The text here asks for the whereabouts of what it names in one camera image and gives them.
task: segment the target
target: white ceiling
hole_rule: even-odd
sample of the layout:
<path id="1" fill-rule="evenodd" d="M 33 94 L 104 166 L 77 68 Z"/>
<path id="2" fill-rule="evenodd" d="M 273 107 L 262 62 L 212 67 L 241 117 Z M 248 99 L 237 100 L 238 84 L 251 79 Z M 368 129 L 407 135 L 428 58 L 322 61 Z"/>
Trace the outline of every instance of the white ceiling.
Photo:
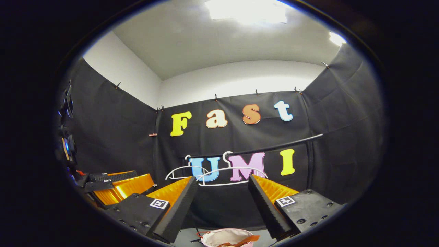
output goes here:
<path id="1" fill-rule="evenodd" d="M 204 1 L 163 2 L 119 25 L 114 33 L 162 80 L 241 61 L 322 65 L 339 49 L 329 41 L 325 26 L 295 9 L 287 9 L 286 24 L 241 24 L 235 19 L 212 20 Z"/>

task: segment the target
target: pink letter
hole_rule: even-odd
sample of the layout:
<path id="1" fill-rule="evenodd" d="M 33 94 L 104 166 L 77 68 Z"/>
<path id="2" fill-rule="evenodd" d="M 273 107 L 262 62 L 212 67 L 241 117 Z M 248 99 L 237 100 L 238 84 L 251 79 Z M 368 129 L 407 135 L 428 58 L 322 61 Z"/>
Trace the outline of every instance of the pink letter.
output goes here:
<path id="1" fill-rule="evenodd" d="M 240 155 L 232 156 L 229 158 L 229 160 L 232 162 L 232 167 L 248 167 L 248 168 L 256 168 L 260 171 L 264 171 L 264 157 L 265 153 L 254 153 L 252 155 L 252 158 L 250 159 L 250 162 L 248 165 L 244 161 L 244 159 Z M 264 174 L 261 174 L 260 172 L 253 170 L 253 169 L 232 169 L 233 176 L 230 178 L 230 181 L 237 182 L 241 181 L 242 177 L 239 175 L 239 172 L 244 176 L 246 180 L 250 177 L 251 172 L 253 171 L 254 174 L 260 177 L 265 177 Z"/>

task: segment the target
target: ceiling light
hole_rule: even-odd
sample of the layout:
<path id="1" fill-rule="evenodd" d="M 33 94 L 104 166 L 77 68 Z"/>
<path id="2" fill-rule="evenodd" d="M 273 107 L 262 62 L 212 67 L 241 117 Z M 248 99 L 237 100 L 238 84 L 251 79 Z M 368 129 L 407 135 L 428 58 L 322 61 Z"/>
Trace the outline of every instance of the ceiling light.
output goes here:
<path id="1" fill-rule="evenodd" d="M 334 44 L 338 45 L 338 46 L 342 46 L 342 44 L 346 43 L 346 40 L 343 39 L 340 35 L 333 33 L 333 32 L 329 32 L 329 35 L 331 36 L 329 38 L 330 41 L 332 41 Z"/>
<path id="2" fill-rule="evenodd" d="M 234 18 L 241 22 L 287 22 L 288 5 L 276 0 L 210 0 L 205 3 L 213 20 Z"/>

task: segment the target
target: black fabric curtain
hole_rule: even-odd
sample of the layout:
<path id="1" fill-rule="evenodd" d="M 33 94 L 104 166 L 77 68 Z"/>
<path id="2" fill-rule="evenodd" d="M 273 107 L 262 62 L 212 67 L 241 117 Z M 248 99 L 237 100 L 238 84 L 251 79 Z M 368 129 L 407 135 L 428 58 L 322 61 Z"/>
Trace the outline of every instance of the black fabric curtain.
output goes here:
<path id="1" fill-rule="evenodd" d="M 186 155 L 217 157 L 226 151 L 260 149 L 324 134 L 312 142 L 310 149 L 301 144 L 264 152 L 264 172 L 272 181 L 303 191 L 312 171 L 311 189 L 337 203 L 349 202 L 373 180 L 384 145 L 384 102 L 379 79 L 370 74 L 371 69 L 363 57 L 344 44 L 329 68 L 302 94 L 282 91 L 240 95 L 178 105 L 157 113 L 123 90 L 116 90 L 112 82 L 82 60 L 71 76 L 75 117 L 68 122 L 77 143 L 78 169 L 151 173 L 161 188 L 177 181 L 165 177 L 171 170 L 188 165 Z M 274 107 L 281 100 L 289 104 L 291 120 L 282 120 Z M 256 124 L 245 124 L 243 108 L 251 104 L 259 107 L 261 119 Z M 224 112 L 227 125 L 206 126 L 207 114 L 213 110 Z M 180 129 L 184 133 L 171 136 L 172 116 L 184 112 L 191 113 L 187 127 Z M 295 151 L 295 171 L 282 175 L 284 160 L 280 151 L 285 149 Z M 252 156 L 241 156 L 245 165 L 250 164 Z M 211 162 L 215 159 L 204 158 L 199 164 L 211 171 L 215 167 Z M 217 165 L 228 167 L 221 157 Z M 175 177 L 191 175 L 191 168 L 174 173 Z M 237 182 L 236 177 L 241 177 L 240 182 L 246 180 L 243 171 L 234 174 L 225 170 L 206 184 Z M 247 186 L 199 186 L 184 228 L 264 229 Z"/>

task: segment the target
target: white basket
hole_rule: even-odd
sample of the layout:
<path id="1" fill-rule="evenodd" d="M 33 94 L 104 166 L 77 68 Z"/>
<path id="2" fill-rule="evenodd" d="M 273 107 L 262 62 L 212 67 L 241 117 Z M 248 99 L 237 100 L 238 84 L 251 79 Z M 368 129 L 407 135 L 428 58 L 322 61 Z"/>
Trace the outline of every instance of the white basket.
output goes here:
<path id="1" fill-rule="evenodd" d="M 205 232 L 206 234 L 203 236 L 201 236 L 200 233 L 201 232 L 198 232 L 197 235 L 201 238 L 201 242 L 206 247 L 217 247 L 220 244 L 227 242 L 233 245 L 253 235 L 249 231 L 235 228 L 213 230 L 210 232 Z M 253 247 L 253 242 L 246 243 L 242 245 L 242 247 Z"/>

